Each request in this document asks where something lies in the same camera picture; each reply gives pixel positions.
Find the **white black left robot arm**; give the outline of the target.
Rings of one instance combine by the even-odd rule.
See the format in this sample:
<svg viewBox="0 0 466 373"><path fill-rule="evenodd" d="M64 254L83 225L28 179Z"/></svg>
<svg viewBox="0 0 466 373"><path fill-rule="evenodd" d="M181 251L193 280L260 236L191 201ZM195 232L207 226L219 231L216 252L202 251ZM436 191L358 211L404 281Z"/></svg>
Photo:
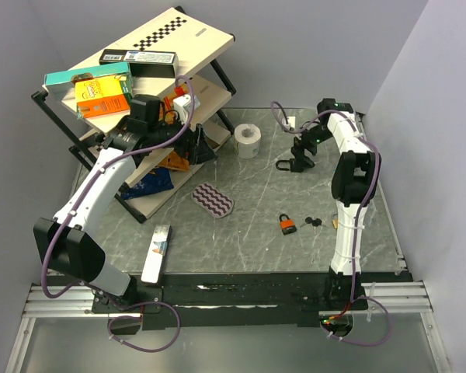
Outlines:
<svg viewBox="0 0 466 373"><path fill-rule="evenodd" d="M42 262L40 286L49 299L65 293L53 293L48 287L47 273L54 270L73 277L75 284L102 292L120 312L136 307L136 278L112 265L92 234L110 201L150 153L174 148L192 164L214 157L201 129L191 128L196 95L189 92L174 102L181 104L183 111L168 124L158 97L136 95L129 114L104 136L96 163L72 198L51 219L40 218L35 223L33 234Z"/></svg>

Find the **brass padlock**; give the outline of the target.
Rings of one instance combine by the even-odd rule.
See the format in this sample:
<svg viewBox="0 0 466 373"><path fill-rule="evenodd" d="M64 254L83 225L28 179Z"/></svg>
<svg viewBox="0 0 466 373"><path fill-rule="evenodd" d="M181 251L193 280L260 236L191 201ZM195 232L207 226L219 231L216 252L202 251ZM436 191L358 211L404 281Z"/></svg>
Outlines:
<svg viewBox="0 0 466 373"><path fill-rule="evenodd" d="M338 214L335 213L332 215L332 226L334 229L337 229L339 225L339 219L338 219Z"/></svg>

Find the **black padlock with keys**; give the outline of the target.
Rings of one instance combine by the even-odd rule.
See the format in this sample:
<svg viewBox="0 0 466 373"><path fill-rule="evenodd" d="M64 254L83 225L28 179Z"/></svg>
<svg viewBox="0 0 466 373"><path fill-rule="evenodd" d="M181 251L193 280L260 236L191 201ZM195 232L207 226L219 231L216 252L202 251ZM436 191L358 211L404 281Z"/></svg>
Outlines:
<svg viewBox="0 0 466 373"><path fill-rule="evenodd" d="M302 173L306 169L312 169L315 167L315 164L310 159L282 159L278 160L275 163L275 166L280 171L288 171L291 173Z"/></svg>

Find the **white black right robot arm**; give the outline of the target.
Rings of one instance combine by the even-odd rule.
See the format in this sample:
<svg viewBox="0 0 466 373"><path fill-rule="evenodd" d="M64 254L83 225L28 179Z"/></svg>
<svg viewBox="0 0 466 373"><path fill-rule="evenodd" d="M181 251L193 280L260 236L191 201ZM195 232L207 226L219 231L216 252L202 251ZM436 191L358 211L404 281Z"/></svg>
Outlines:
<svg viewBox="0 0 466 373"><path fill-rule="evenodd" d="M306 154L316 155L318 146L326 140L336 142L339 161L332 177L331 193L338 223L323 298L329 308L337 310L358 297L364 218L376 193L381 156L363 138L349 103L324 98L318 103L317 111L317 117L303 124L294 138L289 170L301 173L313 168L315 164Z"/></svg>

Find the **black headed keys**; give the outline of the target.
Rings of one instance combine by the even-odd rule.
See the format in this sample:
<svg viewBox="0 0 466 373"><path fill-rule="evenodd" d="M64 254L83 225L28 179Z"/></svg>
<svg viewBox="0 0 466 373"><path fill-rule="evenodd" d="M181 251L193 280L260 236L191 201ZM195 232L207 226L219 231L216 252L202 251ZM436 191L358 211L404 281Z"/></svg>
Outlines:
<svg viewBox="0 0 466 373"><path fill-rule="evenodd" d="M316 235L320 228L326 228L326 225L324 224L323 220L320 218L313 218L310 216L307 216L302 224L300 225L300 228L303 228L305 226L311 226L314 234Z"/></svg>

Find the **orange black padlock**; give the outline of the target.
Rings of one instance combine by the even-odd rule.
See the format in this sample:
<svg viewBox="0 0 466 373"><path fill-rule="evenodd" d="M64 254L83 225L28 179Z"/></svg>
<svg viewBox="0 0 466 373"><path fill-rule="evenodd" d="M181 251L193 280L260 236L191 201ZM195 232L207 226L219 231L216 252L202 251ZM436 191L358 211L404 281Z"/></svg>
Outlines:
<svg viewBox="0 0 466 373"><path fill-rule="evenodd" d="M293 234L297 231L294 221L287 214L279 215L280 230L283 235Z"/></svg>

